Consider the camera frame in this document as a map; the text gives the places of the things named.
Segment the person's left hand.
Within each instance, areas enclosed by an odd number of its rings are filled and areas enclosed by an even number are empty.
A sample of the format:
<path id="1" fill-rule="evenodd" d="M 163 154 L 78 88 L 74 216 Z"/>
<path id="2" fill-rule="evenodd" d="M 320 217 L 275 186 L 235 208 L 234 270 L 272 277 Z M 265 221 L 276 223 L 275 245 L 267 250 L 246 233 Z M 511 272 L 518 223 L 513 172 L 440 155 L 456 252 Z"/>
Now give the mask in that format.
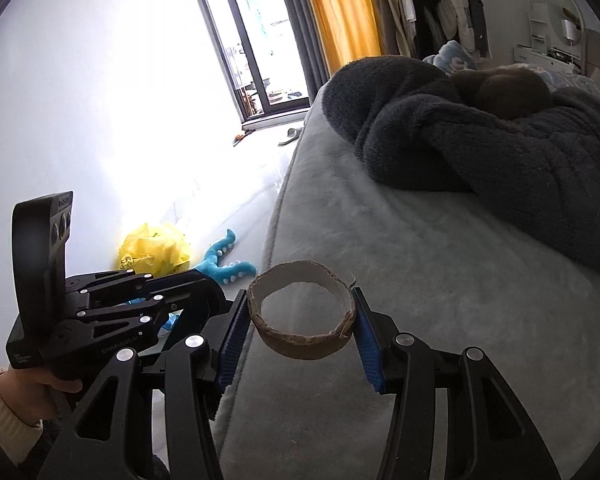
<path id="1" fill-rule="evenodd" d="M 78 393 L 80 380 L 61 380 L 46 367 L 0 372 L 0 396 L 6 406 L 25 424 L 34 426 L 59 414 L 53 393 Z"/>

